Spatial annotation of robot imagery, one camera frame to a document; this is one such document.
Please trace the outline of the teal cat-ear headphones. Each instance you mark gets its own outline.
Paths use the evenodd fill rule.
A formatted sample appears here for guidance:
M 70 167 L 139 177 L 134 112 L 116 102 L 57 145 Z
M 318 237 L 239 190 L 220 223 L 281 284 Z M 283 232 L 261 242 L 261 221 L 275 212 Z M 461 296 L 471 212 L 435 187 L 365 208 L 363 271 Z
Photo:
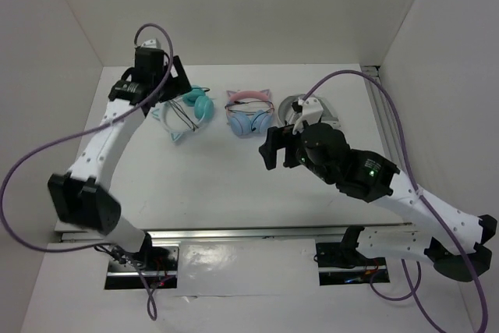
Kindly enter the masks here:
M 208 95 L 210 91 L 209 87 L 192 86 L 188 93 L 157 105 L 150 115 L 161 124 L 171 141 L 177 143 L 186 134 L 201 130 L 214 117 L 214 101 Z M 170 112 L 186 126 L 185 129 L 175 129 L 168 124 Z

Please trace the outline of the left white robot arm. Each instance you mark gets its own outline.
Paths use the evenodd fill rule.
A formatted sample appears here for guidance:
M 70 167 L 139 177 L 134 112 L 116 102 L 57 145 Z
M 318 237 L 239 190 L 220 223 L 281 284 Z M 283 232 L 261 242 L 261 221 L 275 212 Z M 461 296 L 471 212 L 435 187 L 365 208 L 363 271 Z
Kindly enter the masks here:
M 64 175 L 54 174 L 48 190 L 61 222 L 96 232 L 113 244 L 112 254 L 137 270 L 148 268 L 167 251 L 155 249 L 150 235 L 132 225 L 110 193 L 112 176 L 132 135 L 158 103 L 191 89 L 178 56 L 170 56 L 158 41 L 135 50 L 134 65 L 111 88 L 96 132 Z

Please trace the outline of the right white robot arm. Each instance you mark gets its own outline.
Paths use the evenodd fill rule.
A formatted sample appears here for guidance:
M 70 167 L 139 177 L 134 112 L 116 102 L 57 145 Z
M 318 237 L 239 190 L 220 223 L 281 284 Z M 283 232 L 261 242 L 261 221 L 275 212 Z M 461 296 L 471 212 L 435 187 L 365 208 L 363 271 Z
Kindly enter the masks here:
M 492 253 L 486 244 L 497 229 L 492 216 L 466 214 L 413 186 L 395 163 L 351 148 L 343 132 L 326 123 L 306 126 L 300 133 L 291 126 L 269 128 L 259 148 L 267 169 L 276 167 L 280 149 L 286 168 L 302 165 L 347 197 L 385 208 L 412 224 L 400 231 L 348 227 L 339 245 L 346 263 L 378 257 L 427 262 L 458 282 L 470 282 L 489 270 Z

